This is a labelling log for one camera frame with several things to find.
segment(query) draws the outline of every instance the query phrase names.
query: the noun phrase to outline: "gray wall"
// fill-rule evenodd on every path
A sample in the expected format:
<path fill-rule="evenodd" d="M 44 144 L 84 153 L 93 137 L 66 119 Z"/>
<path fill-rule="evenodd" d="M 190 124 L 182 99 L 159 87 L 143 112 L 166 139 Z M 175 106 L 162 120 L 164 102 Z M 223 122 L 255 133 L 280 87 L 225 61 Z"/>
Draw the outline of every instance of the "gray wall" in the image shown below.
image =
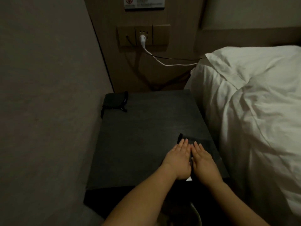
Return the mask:
<path fill-rule="evenodd" d="M 93 225 L 83 204 L 112 92 L 84 0 L 0 1 L 0 225 Z"/>
<path fill-rule="evenodd" d="M 202 28 L 261 29 L 301 26 L 301 0 L 208 0 Z"/>

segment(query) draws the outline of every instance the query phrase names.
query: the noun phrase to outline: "person's left hand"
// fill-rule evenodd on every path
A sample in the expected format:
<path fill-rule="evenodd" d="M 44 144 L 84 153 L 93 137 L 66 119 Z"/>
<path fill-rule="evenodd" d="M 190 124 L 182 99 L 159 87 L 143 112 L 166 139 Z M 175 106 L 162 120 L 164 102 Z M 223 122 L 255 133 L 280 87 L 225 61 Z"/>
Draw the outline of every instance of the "person's left hand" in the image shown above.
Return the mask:
<path fill-rule="evenodd" d="M 165 156 L 162 166 L 170 167 L 177 179 L 187 179 L 191 174 L 189 163 L 191 145 L 188 139 L 182 139 Z"/>

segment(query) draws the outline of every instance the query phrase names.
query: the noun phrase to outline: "white bed sheet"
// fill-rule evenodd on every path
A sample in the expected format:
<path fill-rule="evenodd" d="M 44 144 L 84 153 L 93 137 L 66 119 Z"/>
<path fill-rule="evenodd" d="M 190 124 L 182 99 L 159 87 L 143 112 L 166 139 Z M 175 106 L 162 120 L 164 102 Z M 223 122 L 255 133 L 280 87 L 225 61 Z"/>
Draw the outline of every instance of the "white bed sheet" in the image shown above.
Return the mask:
<path fill-rule="evenodd" d="M 273 225 L 301 217 L 301 48 L 226 47 L 186 84 L 236 184 Z"/>

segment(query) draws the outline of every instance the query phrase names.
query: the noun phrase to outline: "white power cord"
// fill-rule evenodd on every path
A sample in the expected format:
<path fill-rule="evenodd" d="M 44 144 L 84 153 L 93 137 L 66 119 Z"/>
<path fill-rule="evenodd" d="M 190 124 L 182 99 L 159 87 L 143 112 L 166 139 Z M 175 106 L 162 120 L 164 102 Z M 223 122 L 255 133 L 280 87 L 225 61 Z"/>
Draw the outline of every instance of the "white power cord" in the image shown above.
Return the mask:
<path fill-rule="evenodd" d="M 153 56 L 152 53 L 150 53 L 148 50 L 146 50 L 145 48 L 145 42 L 146 42 L 146 37 L 144 35 L 141 35 L 139 37 L 139 40 L 140 40 L 140 43 L 143 47 L 143 49 L 150 55 Z M 198 63 L 193 63 L 193 64 L 171 64 L 171 65 L 166 65 L 164 63 L 162 63 L 161 61 L 159 61 L 155 56 L 153 56 L 155 60 L 157 60 L 160 64 L 162 64 L 163 66 L 166 66 L 166 67 L 172 67 L 172 66 L 194 66 L 194 65 L 197 65 Z"/>

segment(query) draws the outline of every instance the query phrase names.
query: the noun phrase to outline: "person's left arm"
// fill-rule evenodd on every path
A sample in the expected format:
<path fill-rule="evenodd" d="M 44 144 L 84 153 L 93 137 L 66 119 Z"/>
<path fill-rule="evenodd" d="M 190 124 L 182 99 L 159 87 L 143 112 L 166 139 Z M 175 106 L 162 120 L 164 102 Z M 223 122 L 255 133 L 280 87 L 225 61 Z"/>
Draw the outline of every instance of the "person's left arm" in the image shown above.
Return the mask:
<path fill-rule="evenodd" d="M 162 165 L 119 202 L 103 225 L 155 225 L 175 180 L 190 176 L 189 155 L 190 144 L 182 139 L 167 153 Z"/>

